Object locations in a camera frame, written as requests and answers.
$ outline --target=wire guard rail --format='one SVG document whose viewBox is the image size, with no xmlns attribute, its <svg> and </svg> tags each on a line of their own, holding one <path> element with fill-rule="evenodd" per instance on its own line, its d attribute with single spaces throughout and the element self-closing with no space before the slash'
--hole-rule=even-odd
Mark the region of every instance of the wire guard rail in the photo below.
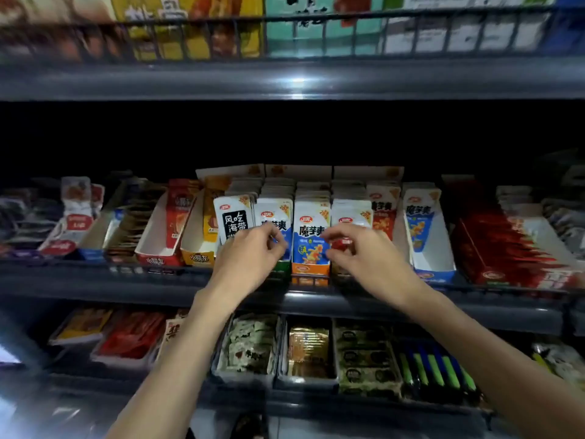
<svg viewBox="0 0 585 439">
<path fill-rule="evenodd" d="M 358 25 L 368 20 L 379 20 L 380 28 L 369 34 L 372 51 L 364 52 L 360 47 L 363 32 Z M 331 51 L 335 47 L 332 42 L 339 37 L 330 37 L 328 28 L 336 21 L 353 25 L 351 34 L 343 38 L 346 44 L 342 52 Z M 289 52 L 285 55 L 274 51 L 274 40 L 267 34 L 270 25 L 279 23 L 291 28 L 290 43 L 287 43 Z M 322 28 L 319 39 L 300 37 L 300 29 L 308 25 Z M 259 34 L 259 48 L 247 52 L 243 49 L 242 37 L 252 30 Z M 582 55 L 585 54 L 584 31 L 585 7 L 556 6 L 11 25 L 0 27 L 0 62 L 112 64 L 300 57 L 405 59 Z M 496 40 L 493 40 L 494 35 L 498 36 Z M 190 38 L 194 36 L 200 39 L 197 52 L 190 45 Z M 309 53 L 303 51 L 303 43 L 307 40 L 313 42 Z"/>
</svg>

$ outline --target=person's right hand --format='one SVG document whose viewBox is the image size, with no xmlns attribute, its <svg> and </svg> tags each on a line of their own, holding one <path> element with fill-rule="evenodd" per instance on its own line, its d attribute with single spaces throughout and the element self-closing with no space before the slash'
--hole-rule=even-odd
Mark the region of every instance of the person's right hand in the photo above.
<svg viewBox="0 0 585 439">
<path fill-rule="evenodd" d="M 326 256 L 346 269 L 375 297 L 405 311 L 412 297 L 428 291 L 413 268 L 383 231 L 340 223 L 326 229 L 322 237 L 331 244 L 349 237 L 353 249 L 328 249 Z"/>
</svg>

